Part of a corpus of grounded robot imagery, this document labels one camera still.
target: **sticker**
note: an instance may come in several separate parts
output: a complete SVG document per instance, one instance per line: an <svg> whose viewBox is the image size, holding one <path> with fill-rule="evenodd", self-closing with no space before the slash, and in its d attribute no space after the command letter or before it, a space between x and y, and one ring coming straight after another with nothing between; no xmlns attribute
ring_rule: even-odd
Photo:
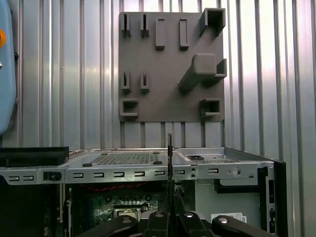
<svg viewBox="0 0 316 237"><path fill-rule="evenodd" d="M239 221L242 221L244 223L247 223L247 217L243 216L241 212L237 212L237 213L220 213L220 214L211 214L211 221L218 216L229 216L229 217L233 217Z"/></svg>

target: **mesh vent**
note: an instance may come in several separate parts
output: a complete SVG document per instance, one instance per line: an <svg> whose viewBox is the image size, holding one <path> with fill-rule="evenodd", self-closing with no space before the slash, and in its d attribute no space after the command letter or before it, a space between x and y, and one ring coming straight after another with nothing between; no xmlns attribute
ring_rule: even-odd
<svg viewBox="0 0 316 237"><path fill-rule="evenodd" d="M149 162L159 161L158 154L153 153L113 153L103 155L95 159L92 163L97 165L107 164L149 164Z"/></svg>

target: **metal sheet wall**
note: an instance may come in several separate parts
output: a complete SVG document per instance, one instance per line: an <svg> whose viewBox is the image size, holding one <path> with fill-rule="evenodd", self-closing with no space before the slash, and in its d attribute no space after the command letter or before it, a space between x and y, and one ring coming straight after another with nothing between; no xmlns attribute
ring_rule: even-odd
<svg viewBox="0 0 316 237"><path fill-rule="evenodd" d="M314 0L8 0L18 112L4 147L227 146L287 162L290 236L316 232ZM121 123L118 15L226 8L225 123Z"/></svg>

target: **orange knob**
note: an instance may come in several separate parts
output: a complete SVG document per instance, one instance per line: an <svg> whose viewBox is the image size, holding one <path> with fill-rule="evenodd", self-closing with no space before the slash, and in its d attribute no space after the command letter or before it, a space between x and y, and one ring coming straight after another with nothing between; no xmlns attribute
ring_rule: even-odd
<svg viewBox="0 0 316 237"><path fill-rule="evenodd" d="M6 40L5 32L2 29L0 29L0 48L4 46L5 40Z"/></svg>

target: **blue object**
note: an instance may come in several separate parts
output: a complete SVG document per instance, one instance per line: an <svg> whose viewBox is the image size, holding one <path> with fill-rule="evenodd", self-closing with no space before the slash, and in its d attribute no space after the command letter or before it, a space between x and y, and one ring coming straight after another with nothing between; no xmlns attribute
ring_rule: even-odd
<svg viewBox="0 0 316 237"><path fill-rule="evenodd" d="M12 18L6 0L0 0L0 29L6 35L6 41L0 47L0 63L2 64L0 69L0 135L2 135L8 129L16 96Z"/></svg>

